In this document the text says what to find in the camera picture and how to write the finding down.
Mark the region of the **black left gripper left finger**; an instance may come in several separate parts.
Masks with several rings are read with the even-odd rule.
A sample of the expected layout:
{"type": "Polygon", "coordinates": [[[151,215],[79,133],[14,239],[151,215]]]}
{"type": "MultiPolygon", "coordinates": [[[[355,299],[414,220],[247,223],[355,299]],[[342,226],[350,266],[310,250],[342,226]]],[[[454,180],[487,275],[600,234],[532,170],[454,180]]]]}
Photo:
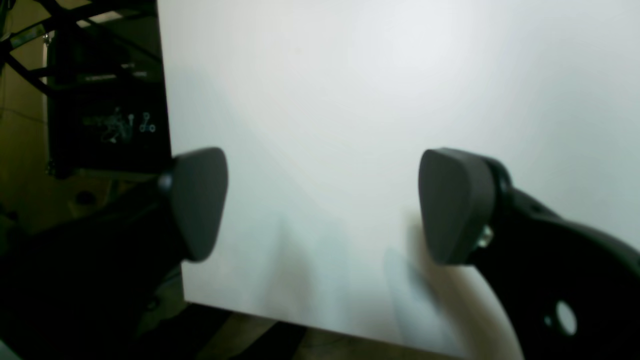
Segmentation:
{"type": "Polygon", "coordinates": [[[1,341],[19,358],[123,358],[165,276],[210,257],[226,203],[221,148],[183,153],[84,218],[1,256],[1,341]]]}

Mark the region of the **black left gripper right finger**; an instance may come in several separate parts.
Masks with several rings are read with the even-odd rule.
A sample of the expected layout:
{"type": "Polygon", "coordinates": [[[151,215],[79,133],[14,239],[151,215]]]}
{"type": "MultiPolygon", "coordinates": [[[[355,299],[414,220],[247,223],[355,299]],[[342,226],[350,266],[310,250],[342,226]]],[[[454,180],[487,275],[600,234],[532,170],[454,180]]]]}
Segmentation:
{"type": "Polygon", "coordinates": [[[470,265],[493,290],[527,360],[639,358],[639,253],[516,189],[498,160],[426,150],[418,193],[429,254],[470,265]]]}

